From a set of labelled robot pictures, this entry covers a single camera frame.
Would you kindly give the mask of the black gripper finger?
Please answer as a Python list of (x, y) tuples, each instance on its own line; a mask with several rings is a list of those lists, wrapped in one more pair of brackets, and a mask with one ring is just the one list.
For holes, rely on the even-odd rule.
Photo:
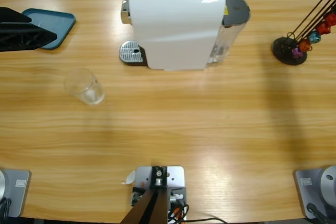
[(0, 7), (1, 23), (30, 23), (31, 18), (12, 10), (8, 7)]
[(1, 52), (35, 50), (57, 39), (57, 34), (31, 23), (1, 23)]

